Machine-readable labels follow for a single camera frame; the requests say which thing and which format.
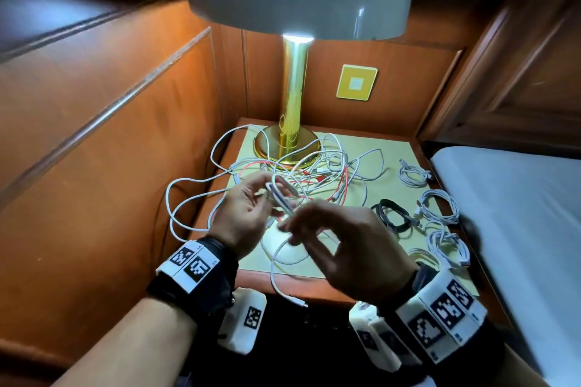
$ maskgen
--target bedside table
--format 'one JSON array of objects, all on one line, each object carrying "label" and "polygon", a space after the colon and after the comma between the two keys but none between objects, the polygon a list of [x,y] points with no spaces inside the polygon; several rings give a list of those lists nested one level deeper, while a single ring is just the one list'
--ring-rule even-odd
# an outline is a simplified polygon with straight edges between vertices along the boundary
[{"label": "bedside table", "polygon": [[[257,126],[270,126],[274,123],[263,120],[254,120],[242,118],[238,121],[237,126],[254,124]],[[371,207],[372,205],[379,202],[381,198],[388,198],[399,203],[401,206],[406,208],[410,214],[413,214],[416,208],[415,201],[421,196],[421,194],[428,188],[409,188],[403,185],[398,178],[398,171],[400,168],[399,159],[405,159],[411,165],[419,165],[425,169],[431,169],[427,159],[425,158],[419,142],[415,138],[397,137],[382,134],[373,134],[367,132],[355,132],[351,130],[341,130],[335,128],[323,128],[323,127],[313,127],[307,126],[309,130],[316,132],[319,136],[321,134],[333,133],[337,135],[339,141],[345,146],[345,149],[352,159],[359,156],[363,152],[371,148],[381,148],[383,152],[383,157],[385,160],[385,173],[381,178],[367,182],[368,187],[368,197],[365,206]],[[252,149],[252,141],[256,131],[252,129],[240,129],[237,130],[230,139],[228,147],[226,148],[224,155],[220,161],[220,164],[227,167],[233,164],[237,159],[245,158],[248,156],[255,156]],[[361,171],[366,176],[375,176],[379,167],[381,166],[381,158],[378,154],[371,154],[361,161],[361,167],[365,170]],[[248,168],[244,172],[244,176],[249,174],[251,168]],[[356,187],[355,181],[349,187],[349,193],[345,205],[360,206],[363,200],[363,187]],[[221,188],[227,188],[234,186],[234,181],[231,175],[224,175],[220,178],[215,179],[209,190],[219,190]],[[439,188],[439,185],[432,181],[430,184],[432,188]],[[327,197],[327,194],[322,193],[322,197]],[[209,196],[205,199],[202,208],[198,214],[195,222],[196,228],[205,228],[207,224],[207,218],[210,211],[218,200],[220,200],[221,195]],[[447,208],[447,202],[438,201],[440,210],[444,213],[449,212],[449,207]],[[469,272],[464,271],[459,277],[463,280],[468,289],[470,289],[475,295],[478,295],[481,302],[489,310],[489,317],[492,321],[510,324],[508,318],[506,317],[494,290],[492,289],[490,282],[483,272],[481,264],[474,254],[473,249],[469,242],[466,241],[466,237],[462,231],[452,230],[459,233],[464,241],[467,243],[472,254],[472,266],[469,268]],[[278,230],[275,228],[275,224],[267,230],[264,240],[265,244],[270,242],[276,242],[275,237],[277,236]],[[203,237],[203,233],[192,232],[190,239],[197,239]],[[328,246],[332,251],[336,248],[336,245],[332,244],[329,239],[330,244]],[[400,238],[400,244],[404,249],[409,250],[412,247],[424,248],[425,249],[425,237],[419,233],[417,230],[408,230],[402,233]],[[271,253],[274,248],[278,246],[277,244],[272,247]],[[240,268],[236,277],[236,286],[253,288],[265,294],[273,294],[274,290],[270,283],[270,260],[263,251],[260,244],[255,248],[255,250],[247,257],[241,260]],[[323,278],[321,272],[317,269],[316,265],[313,263],[312,259],[308,258],[304,262],[298,265],[292,266],[276,266],[275,279],[277,285],[282,292],[292,295],[294,297],[301,298],[308,303],[332,303],[344,306],[350,306],[354,301],[332,288],[327,280]]]}]

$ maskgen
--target bed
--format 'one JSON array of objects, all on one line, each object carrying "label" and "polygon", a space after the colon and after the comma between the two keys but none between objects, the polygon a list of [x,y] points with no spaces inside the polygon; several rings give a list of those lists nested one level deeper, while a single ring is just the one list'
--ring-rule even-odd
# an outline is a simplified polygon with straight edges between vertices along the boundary
[{"label": "bed", "polygon": [[431,162],[545,380],[581,385],[581,161],[448,147]]}]

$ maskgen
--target forearm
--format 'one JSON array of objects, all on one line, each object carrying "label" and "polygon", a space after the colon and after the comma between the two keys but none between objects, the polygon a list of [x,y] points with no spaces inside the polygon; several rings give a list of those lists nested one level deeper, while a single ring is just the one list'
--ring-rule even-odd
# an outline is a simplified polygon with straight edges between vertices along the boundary
[{"label": "forearm", "polygon": [[178,308],[143,299],[54,385],[170,387],[196,329]]},{"label": "forearm", "polygon": [[490,383],[490,387],[514,386],[514,387],[541,387],[546,386],[540,375],[531,369],[519,355],[508,347],[505,348],[505,357],[498,375]]}]

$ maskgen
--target gold lamp base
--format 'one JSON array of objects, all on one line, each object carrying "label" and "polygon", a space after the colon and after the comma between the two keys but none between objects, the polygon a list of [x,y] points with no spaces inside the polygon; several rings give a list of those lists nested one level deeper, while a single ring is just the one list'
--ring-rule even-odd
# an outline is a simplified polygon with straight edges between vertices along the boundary
[{"label": "gold lamp base", "polygon": [[[272,159],[273,161],[278,161],[280,158],[287,155],[288,153],[294,152],[300,149],[301,147],[305,147],[309,143],[318,139],[316,134],[314,134],[310,130],[307,130],[304,127],[301,127],[299,129],[299,135],[297,137],[298,141],[297,145],[294,148],[286,148],[281,146],[279,143],[280,130],[278,125],[266,127],[264,132],[268,137],[270,159]],[[308,148],[301,150],[300,152],[292,156],[289,156],[288,158],[283,159],[281,161],[281,164],[294,166],[305,156],[308,156],[309,154],[317,152],[319,150],[321,150],[321,142],[317,141]],[[254,138],[254,153],[259,158],[264,159],[267,158],[266,139],[264,137],[264,134],[262,133],[259,133],[256,136],[256,138]],[[306,161],[303,161],[303,163],[299,167],[305,168],[308,167],[309,165],[312,165],[313,163],[315,163],[315,161],[319,158],[320,155],[321,154],[317,153],[312,157],[307,158]]]}]

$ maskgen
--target black cable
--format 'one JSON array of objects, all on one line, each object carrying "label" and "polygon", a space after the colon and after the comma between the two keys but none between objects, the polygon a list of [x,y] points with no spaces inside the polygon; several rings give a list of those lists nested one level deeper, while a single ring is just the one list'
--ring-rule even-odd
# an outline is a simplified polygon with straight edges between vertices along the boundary
[{"label": "black cable", "polygon": [[[389,219],[388,215],[385,213],[383,208],[389,208],[395,211],[397,214],[403,217],[404,222],[401,225],[394,225]],[[381,199],[379,203],[376,203],[372,210],[375,210],[375,214],[379,217],[379,220],[383,222],[383,224],[394,231],[395,233],[403,233],[410,229],[411,225],[417,225],[417,221],[410,216],[407,210],[399,205],[397,205],[394,201],[389,199]]]}]

